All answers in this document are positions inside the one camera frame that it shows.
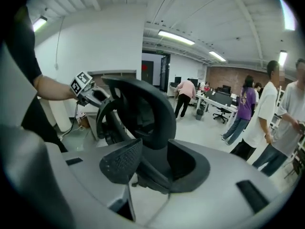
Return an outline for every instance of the white t-shirt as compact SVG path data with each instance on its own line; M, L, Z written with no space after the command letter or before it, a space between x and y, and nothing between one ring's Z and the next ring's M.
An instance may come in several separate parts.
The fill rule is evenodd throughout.
M258 101L259 101L259 94L258 94L258 92L257 92L256 89L254 89L254 91L255 91L256 104L258 104Z
M269 127L275 114L276 98L277 90L272 82L268 82L268 84L264 87L255 113L244 131L243 139L251 147L256 148L264 139L265 133L261 128L258 118L260 117L265 119Z
M278 107L278 115L285 113L289 113L292 118L298 121L305 121L305 91L299 89L296 82L287 85ZM281 120L274 134L272 146L289 157L295 150L300 138L301 135L293 129L289 122Z

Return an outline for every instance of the hand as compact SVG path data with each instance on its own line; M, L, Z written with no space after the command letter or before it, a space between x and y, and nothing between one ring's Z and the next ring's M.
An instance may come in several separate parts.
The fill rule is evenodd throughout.
M266 139L267 144L270 144L272 142L272 137L271 137L270 133L267 133L265 135L265 139Z
M300 124L297 120L293 120L293 122L291 123L292 124L292 127L294 128L294 130L299 133L299 134L303 134L303 131L300 127Z

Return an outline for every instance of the purple t-shirt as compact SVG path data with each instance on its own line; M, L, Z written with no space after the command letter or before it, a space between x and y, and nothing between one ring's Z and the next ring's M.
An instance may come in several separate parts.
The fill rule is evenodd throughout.
M244 120L250 120L252 114L251 105L256 103L255 91L253 88L247 87L245 91L242 89L242 96L239 98L237 117Z

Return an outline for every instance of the man in white t-shirt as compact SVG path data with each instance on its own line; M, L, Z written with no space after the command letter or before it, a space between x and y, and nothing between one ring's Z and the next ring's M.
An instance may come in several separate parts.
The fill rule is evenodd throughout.
M280 84L280 78L284 75L277 61L270 61L267 65L269 82L264 87L261 99L258 102L255 113L251 118L242 141L230 152L244 160L255 151L256 147L265 138L267 143L271 143L269 125L275 114L275 102L277 99L277 87Z
M302 131L299 122L305 121L305 60L296 62L296 82L288 84L277 114L282 117L280 125L270 143L252 164L258 168L268 163L261 171L271 176L293 153Z
M261 90L262 88L262 84L260 84L259 82L257 82L254 86L254 91L255 91L255 98L256 98L256 105L258 105L258 101L259 101L259 94L258 92Z

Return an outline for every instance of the gray floor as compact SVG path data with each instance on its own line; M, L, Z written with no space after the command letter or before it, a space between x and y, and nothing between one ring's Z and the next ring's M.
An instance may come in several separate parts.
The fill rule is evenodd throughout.
M173 99L171 98L169 101L173 106ZM221 140L220 134L225 133L227 127L220 120L213 120L213 113L218 113L217 108L209 106L209 112L206 113L200 121L195 119L194 113L195 108L189 106L184 119L177 120L176 139L196 143L224 152L230 152L236 146L236 144L241 141L242 134L231 146L228 146L224 141ZM95 148L97 145L107 145L105 140L95 141L89 129L71 132L69 135L64 137L63 143L69 151ZM265 147L266 143L261 143L261 145L256 149L254 154L248 160L248 163L252 164L260 156ZM291 170L292 166L291 164L288 164L286 167L280 168L274 175L270 177L279 191L286 190L295 182L296 174L288 176L286 179L284 179L284 177ZM131 183L135 182L136 180L137 177L134 175ZM131 186L130 188L137 223L140 225L145 225L149 222L152 216L166 203L167 195L163 195L149 188Z

